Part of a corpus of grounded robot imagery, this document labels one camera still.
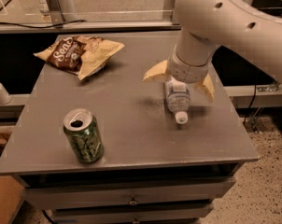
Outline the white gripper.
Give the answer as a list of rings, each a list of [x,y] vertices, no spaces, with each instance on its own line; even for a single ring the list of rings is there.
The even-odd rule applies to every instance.
[[[143,81],[166,82],[171,74],[175,80],[186,84],[195,83],[193,88],[212,103],[215,89],[211,76],[207,74],[210,59],[210,46],[179,46],[176,44],[168,61],[164,60],[152,66],[144,74]]]

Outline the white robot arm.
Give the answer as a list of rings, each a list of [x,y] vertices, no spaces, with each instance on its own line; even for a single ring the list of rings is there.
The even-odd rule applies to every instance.
[[[176,0],[174,12],[181,25],[168,60],[151,67],[145,82],[171,77],[194,83],[209,100],[214,86],[208,66],[224,46],[282,84],[282,19],[258,11],[251,0]]]

